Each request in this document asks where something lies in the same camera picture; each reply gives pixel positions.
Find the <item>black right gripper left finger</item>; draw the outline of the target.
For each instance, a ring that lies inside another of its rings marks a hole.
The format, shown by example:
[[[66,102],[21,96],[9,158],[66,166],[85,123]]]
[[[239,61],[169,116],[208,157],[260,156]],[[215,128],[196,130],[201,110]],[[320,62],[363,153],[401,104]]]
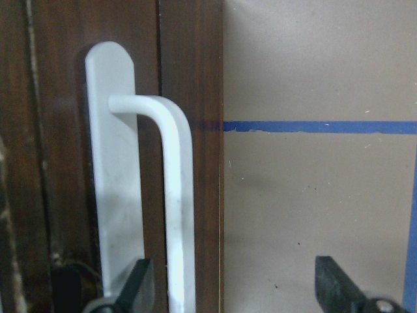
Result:
[[[136,262],[118,298],[115,312],[152,312],[154,308],[154,266],[151,259]]]

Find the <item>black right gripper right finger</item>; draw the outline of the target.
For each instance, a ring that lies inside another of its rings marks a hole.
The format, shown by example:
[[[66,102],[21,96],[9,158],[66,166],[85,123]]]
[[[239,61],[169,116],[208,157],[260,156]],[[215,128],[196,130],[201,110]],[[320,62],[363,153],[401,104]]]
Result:
[[[323,312],[359,312],[367,301],[331,256],[315,258],[315,297]]]

